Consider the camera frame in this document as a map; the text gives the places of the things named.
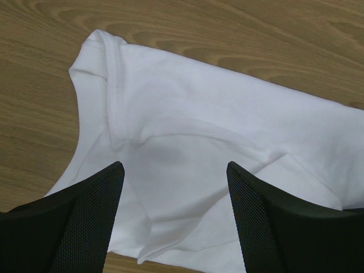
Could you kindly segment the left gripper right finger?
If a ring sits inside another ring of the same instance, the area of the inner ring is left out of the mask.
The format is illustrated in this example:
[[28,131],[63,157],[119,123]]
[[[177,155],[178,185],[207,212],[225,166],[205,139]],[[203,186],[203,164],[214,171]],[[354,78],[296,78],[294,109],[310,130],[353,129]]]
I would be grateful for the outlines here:
[[363,209],[305,201],[235,162],[226,174],[247,272],[363,271]]

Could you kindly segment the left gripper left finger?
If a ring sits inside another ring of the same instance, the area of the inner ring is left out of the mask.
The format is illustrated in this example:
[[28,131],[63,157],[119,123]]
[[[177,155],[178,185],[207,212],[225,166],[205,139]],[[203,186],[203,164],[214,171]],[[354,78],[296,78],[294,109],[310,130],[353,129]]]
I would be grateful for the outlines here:
[[1,213],[1,272],[102,272],[124,175],[115,162]]

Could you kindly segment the white printed t-shirt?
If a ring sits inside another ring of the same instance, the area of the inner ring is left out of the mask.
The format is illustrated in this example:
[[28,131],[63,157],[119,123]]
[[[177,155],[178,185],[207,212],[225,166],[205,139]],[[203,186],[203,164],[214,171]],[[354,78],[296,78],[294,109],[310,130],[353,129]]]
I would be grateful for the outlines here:
[[109,250],[244,272],[226,168],[334,209],[363,206],[363,111],[170,52],[90,34],[69,69],[75,154],[58,192],[119,161]]

